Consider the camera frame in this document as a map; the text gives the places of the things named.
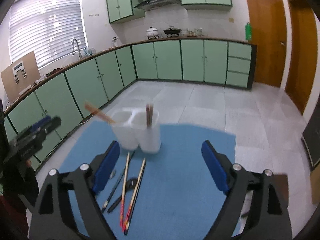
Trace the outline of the plain wooden chopstick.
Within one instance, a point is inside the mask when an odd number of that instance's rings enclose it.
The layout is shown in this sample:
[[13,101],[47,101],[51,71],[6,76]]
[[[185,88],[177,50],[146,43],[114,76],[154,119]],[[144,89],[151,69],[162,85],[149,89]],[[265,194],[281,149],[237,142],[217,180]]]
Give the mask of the plain wooden chopstick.
[[97,116],[99,119],[107,122],[108,124],[115,124],[116,122],[108,115],[103,113],[99,108],[93,106],[90,102],[85,102],[85,109],[92,113],[94,116]]

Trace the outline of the dark-tipped wooden chopstick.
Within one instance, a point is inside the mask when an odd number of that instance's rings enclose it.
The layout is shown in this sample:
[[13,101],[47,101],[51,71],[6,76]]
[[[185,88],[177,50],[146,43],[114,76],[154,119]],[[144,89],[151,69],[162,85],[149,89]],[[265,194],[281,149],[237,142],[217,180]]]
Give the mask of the dark-tipped wooden chopstick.
[[111,192],[110,192],[107,200],[104,202],[103,207],[102,207],[102,209],[101,209],[102,212],[104,212],[104,211],[106,210],[106,208],[107,208],[110,200],[112,199],[112,197],[113,197],[113,195],[114,195],[114,192],[116,191],[116,189],[117,189],[120,181],[122,180],[124,174],[125,174],[125,168],[123,169],[123,171],[122,171],[121,174],[119,175],[119,177],[118,177],[115,185],[112,187],[112,190],[111,190]]

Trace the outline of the wooden chopstick bundle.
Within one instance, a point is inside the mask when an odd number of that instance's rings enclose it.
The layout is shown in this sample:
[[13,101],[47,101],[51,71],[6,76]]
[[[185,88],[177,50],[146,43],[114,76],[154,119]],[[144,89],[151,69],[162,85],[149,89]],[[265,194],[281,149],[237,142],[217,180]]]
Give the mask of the wooden chopstick bundle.
[[128,231],[129,231],[129,227],[130,227],[130,223],[131,223],[131,219],[132,219],[132,214],[133,214],[135,203],[136,203],[137,196],[138,196],[138,193],[139,193],[140,185],[141,185],[141,182],[142,182],[142,179],[143,179],[145,166],[146,166],[146,158],[143,159],[143,162],[142,162],[142,165],[141,165],[141,168],[140,168],[140,172],[139,172],[139,175],[138,175],[137,185],[136,185],[136,187],[135,187],[135,189],[133,191],[131,202],[130,202],[130,205],[129,205],[129,208],[128,208],[128,211],[127,211],[126,220],[125,220],[124,227],[123,227],[123,231],[124,231],[124,235],[125,236],[127,235]]
[[141,165],[141,168],[140,168],[140,172],[139,172],[139,175],[138,175],[137,185],[136,185],[136,187],[135,187],[135,189],[133,191],[131,202],[129,204],[129,208],[128,208],[128,211],[127,211],[127,215],[126,215],[126,219],[125,219],[124,227],[123,227],[123,231],[124,232],[127,230],[128,226],[129,226],[129,218],[130,218],[131,211],[132,211],[132,208],[133,208],[133,202],[136,199],[136,195],[137,195],[137,192],[138,192],[140,181],[142,179],[142,175],[143,175],[143,171],[144,171],[145,165],[146,165],[146,158],[143,159],[143,162],[142,162],[142,165]]

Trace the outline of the silver metal spoon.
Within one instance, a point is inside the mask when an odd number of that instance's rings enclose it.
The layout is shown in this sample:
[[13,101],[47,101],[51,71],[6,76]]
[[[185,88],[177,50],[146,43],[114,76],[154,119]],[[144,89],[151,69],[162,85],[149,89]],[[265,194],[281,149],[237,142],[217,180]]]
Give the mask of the silver metal spoon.
[[113,179],[115,175],[116,175],[116,170],[113,169],[110,176],[109,176],[109,180]]

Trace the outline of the green lower kitchen cabinets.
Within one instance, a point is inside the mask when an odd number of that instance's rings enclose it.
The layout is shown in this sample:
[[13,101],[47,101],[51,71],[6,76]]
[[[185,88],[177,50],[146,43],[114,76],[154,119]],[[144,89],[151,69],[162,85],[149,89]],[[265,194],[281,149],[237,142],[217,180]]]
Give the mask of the green lower kitchen cabinets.
[[61,126],[35,155],[39,166],[89,112],[104,107],[136,81],[173,81],[251,89],[257,46],[214,38],[167,38],[103,51],[61,68],[33,85],[6,111],[9,139],[47,115]]

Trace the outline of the cardboard box with printing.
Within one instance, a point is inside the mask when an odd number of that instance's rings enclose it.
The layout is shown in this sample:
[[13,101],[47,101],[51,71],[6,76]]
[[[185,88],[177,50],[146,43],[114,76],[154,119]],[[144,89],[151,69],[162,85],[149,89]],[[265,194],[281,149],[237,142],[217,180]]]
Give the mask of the cardboard box with printing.
[[34,51],[12,63],[1,72],[1,77],[8,100],[12,104],[41,78]]

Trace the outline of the cardboard box at right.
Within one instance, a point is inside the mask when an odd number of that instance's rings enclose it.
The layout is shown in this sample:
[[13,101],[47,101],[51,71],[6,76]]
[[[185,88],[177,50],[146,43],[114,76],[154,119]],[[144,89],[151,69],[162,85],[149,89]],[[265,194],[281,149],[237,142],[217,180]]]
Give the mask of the cardboard box at right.
[[320,164],[310,173],[310,183],[312,191],[313,204],[319,204],[320,201]]

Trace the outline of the chrome sink faucet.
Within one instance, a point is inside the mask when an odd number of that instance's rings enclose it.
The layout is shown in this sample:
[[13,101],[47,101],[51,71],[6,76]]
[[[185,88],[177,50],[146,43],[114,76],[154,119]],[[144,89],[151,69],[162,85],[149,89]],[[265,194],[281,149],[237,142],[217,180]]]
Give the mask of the chrome sink faucet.
[[72,40],[72,56],[74,56],[76,53],[78,53],[78,59],[82,59],[82,53],[80,50],[79,42],[76,38]]

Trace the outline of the white double utensil holder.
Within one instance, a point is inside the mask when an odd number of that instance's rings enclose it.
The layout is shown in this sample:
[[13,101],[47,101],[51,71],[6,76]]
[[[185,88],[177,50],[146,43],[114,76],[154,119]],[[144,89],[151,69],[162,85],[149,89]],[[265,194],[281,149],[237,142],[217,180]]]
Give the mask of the white double utensil holder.
[[134,151],[140,148],[144,153],[155,154],[161,148],[159,112],[154,109],[151,126],[146,124],[145,108],[121,108],[111,119],[112,131],[122,149]]

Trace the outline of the black glass cabinet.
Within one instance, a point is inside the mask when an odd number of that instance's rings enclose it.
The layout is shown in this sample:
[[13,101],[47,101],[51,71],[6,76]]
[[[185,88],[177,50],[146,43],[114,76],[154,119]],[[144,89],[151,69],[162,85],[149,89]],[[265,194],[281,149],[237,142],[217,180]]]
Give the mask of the black glass cabinet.
[[311,170],[319,164],[319,112],[315,111],[302,133],[307,154],[310,160]]

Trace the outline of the white window blinds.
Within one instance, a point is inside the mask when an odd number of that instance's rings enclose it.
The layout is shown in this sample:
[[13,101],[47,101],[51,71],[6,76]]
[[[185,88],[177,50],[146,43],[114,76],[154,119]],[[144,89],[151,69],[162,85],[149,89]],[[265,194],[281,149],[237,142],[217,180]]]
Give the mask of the white window blinds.
[[38,67],[87,48],[81,0],[19,0],[10,9],[12,62],[34,52]]

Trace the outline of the white cooking pot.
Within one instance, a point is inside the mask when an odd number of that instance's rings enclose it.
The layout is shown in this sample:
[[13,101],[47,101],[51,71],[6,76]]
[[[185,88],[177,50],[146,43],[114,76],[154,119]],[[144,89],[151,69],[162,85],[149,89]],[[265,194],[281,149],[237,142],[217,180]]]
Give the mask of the white cooking pot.
[[148,40],[153,40],[153,39],[159,39],[160,38],[158,29],[154,28],[154,27],[150,27],[146,31],[146,35],[148,37]]

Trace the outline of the black wok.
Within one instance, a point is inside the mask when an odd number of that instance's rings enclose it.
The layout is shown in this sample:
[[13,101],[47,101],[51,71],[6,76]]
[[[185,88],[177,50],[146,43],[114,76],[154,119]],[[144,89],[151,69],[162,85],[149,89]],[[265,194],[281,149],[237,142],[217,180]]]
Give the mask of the black wok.
[[171,25],[169,28],[164,29],[163,32],[167,38],[179,37],[181,29],[175,28],[173,25]]

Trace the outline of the black range hood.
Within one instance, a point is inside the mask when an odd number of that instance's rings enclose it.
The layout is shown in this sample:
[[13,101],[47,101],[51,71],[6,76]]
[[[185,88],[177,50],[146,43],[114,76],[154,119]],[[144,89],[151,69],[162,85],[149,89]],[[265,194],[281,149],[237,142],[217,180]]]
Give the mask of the black range hood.
[[181,0],[146,0],[136,5],[135,8],[150,11],[171,4],[181,5]]

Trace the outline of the green bottle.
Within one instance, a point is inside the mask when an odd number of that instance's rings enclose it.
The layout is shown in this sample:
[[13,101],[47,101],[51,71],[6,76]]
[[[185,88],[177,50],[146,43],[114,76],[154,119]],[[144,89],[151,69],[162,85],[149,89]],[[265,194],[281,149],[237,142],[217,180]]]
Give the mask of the green bottle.
[[252,40],[252,26],[249,22],[245,25],[245,39],[246,41]]

